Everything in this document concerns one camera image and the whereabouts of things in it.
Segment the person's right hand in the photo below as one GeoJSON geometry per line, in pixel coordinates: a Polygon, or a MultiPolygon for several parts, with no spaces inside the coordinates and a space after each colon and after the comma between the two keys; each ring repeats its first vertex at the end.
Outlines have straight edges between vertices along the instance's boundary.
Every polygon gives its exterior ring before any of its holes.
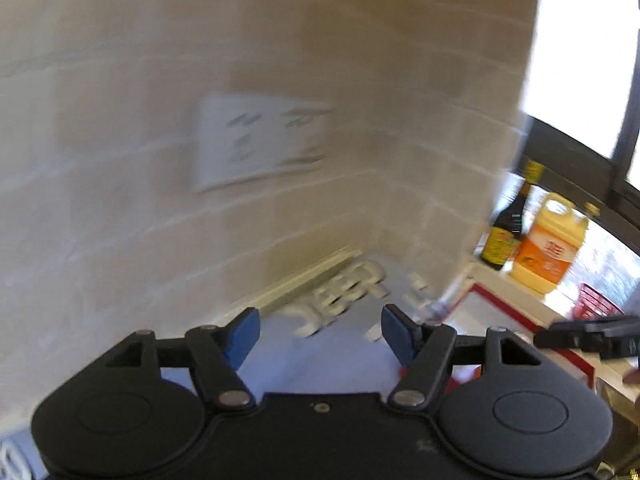
{"type": "Polygon", "coordinates": [[[630,370],[623,378],[625,385],[638,386],[640,385],[640,370],[630,370]]]}

